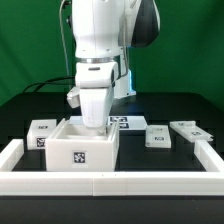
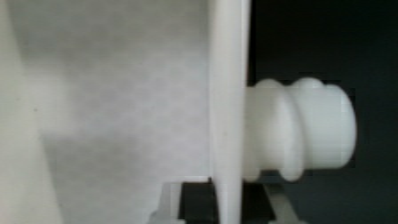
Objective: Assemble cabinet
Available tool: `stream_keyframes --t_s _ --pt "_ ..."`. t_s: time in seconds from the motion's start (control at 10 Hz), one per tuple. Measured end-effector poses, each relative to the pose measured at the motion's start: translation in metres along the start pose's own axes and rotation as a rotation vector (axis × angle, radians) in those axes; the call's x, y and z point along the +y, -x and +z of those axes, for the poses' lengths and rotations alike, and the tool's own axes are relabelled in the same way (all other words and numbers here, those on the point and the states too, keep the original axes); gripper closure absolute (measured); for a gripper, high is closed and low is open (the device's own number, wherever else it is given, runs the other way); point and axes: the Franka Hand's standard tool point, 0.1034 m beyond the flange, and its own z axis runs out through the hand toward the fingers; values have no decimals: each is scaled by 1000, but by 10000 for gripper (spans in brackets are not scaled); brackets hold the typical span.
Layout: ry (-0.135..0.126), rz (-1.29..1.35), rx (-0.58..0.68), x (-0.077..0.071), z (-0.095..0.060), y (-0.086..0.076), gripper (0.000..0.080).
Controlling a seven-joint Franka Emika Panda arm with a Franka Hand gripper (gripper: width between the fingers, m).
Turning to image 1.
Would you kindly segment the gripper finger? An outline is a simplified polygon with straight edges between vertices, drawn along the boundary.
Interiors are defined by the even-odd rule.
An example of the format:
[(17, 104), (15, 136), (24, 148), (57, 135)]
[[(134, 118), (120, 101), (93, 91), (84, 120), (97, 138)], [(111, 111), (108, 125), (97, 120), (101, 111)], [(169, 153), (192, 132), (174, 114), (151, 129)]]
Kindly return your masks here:
[(113, 126), (113, 123), (112, 124), (109, 124), (109, 125), (106, 125), (106, 134), (110, 134), (111, 132), (111, 129), (112, 129), (112, 126)]

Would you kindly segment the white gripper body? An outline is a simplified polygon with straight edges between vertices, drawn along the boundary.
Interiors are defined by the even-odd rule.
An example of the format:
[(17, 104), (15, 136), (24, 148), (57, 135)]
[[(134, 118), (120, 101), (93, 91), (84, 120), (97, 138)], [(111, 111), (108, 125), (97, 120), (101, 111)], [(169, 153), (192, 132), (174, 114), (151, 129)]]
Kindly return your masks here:
[(80, 104), (87, 128), (104, 128), (113, 99), (114, 84), (118, 78), (118, 64), (77, 63), (76, 86), (80, 89)]

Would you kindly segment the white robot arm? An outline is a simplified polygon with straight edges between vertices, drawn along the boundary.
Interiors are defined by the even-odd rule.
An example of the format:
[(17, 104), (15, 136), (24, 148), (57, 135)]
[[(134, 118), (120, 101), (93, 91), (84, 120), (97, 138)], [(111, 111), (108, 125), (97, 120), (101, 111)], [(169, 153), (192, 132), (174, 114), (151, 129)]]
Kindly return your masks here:
[(159, 35), (158, 8), (155, 0), (72, 0), (71, 25), (83, 123), (103, 130), (127, 81), (127, 49), (146, 47)]

